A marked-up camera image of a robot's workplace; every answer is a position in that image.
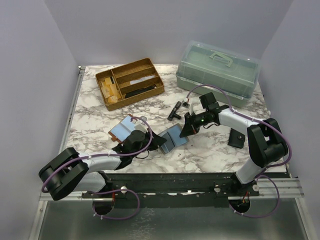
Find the grey card holder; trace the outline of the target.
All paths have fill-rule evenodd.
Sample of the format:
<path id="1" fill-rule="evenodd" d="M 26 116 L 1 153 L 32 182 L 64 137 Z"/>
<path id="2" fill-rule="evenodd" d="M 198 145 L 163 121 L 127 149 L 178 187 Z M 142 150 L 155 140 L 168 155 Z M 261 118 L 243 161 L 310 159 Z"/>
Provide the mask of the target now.
<path id="1" fill-rule="evenodd" d="M 166 139 L 166 142 L 160 146 L 160 150 L 163 154 L 168 154 L 175 148 L 189 142 L 188 137 L 180 137 L 181 132 L 182 126 L 177 123 L 158 134 L 160 137 Z"/>

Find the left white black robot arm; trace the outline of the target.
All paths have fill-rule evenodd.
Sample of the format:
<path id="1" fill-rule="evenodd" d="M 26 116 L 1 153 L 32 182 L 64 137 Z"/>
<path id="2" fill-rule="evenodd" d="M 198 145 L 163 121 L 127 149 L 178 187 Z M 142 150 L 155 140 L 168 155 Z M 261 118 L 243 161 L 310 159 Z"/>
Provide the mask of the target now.
<path id="1" fill-rule="evenodd" d="M 68 147 L 39 171 L 41 191 L 49 193 L 55 201 L 61 200 L 75 191 L 85 175 L 123 169 L 139 154 L 155 151 L 166 142 L 153 131 L 134 130 L 109 152 L 81 155 L 74 147 Z"/>

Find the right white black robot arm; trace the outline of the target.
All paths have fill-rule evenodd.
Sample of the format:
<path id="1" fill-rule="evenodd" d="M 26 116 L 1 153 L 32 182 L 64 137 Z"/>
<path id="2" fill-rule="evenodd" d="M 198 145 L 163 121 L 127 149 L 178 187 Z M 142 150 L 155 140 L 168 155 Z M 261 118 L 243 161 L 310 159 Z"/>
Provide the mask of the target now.
<path id="1" fill-rule="evenodd" d="M 284 156 L 289 158 L 292 149 L 288 140 L 282 135 L 278 122 L 269 118 L 256 119 L 235 111 L 228 105 L 220 106 L 212 92 L 199 97 L 204 112 L 196 114 L 189 108 L 184 115 L 184 126 L 180 137 L 188 137 L 199 132 L 200 127 L 210 123 L 227 126 L 244 135 L 248 140 L 249 159 L 231 176 L 228 183 L 230 191 L 241 196 L 248 190 L 248 184 Z"/>

